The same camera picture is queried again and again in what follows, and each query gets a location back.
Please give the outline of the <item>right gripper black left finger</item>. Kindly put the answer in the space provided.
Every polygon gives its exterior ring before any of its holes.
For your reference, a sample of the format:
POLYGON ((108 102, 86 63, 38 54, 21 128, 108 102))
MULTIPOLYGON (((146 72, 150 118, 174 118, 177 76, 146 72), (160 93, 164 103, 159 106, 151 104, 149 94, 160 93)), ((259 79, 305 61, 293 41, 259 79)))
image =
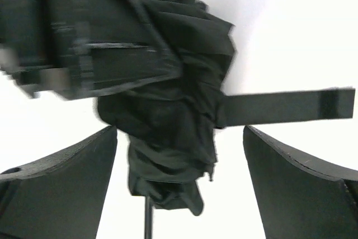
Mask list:
POLYGON ((1 238, 96 238, 116 149, 108 126, 1 173, 1 238))

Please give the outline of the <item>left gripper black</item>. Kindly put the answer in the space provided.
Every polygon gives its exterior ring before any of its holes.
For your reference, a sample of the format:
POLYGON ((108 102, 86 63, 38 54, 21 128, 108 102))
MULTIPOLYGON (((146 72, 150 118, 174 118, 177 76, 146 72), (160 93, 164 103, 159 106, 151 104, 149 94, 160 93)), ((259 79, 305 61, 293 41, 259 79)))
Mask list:
POLYGON ((88 1, 1 0, 1 70, 20 89, 71 100, 179 77, 180 61, 151 47, 96 48, 91 59, 90 41, 168 45, 138 0, 88 1))

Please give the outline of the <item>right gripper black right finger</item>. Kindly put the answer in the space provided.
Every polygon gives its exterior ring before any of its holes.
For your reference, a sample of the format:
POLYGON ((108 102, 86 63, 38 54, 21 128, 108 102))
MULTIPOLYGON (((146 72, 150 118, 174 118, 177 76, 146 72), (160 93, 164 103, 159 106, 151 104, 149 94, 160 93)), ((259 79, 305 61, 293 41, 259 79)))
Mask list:
POLYGON ((243 148, 266 238, 357 238, 357 171, 245 126, 243 148))

